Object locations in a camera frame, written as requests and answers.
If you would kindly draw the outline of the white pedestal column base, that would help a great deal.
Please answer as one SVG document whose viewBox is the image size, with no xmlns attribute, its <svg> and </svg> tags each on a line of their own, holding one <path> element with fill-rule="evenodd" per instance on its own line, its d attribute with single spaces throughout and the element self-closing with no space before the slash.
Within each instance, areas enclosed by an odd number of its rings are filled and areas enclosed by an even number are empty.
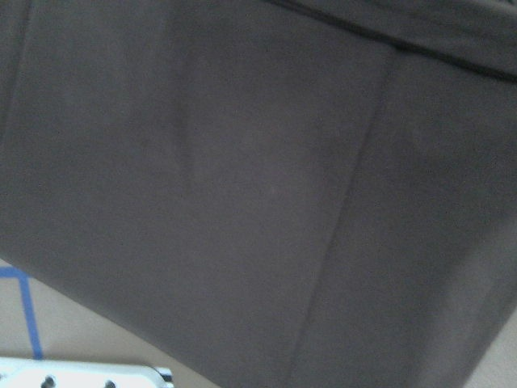
<svg viewBox="0 0 517 388">
<path fill-rule="evenodd" d="M 43 361 L 3 357 L 1 386 L 41 387 L 173 387 L 169 369 L 145 365 L 79 361 Z"/>
</svg>

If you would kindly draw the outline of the brown t-shirt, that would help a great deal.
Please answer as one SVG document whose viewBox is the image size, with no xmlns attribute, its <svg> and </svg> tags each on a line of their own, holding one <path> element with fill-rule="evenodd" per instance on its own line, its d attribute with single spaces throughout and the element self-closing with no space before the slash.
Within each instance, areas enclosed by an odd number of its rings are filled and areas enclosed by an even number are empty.
<svg viewBox="0 0 517 388">
<path fill-rule="evenodd" d="M 4 1 L 1 253 L 223 387 L 460 387 L 516 304 L 516 7 Z"/>
</svg>

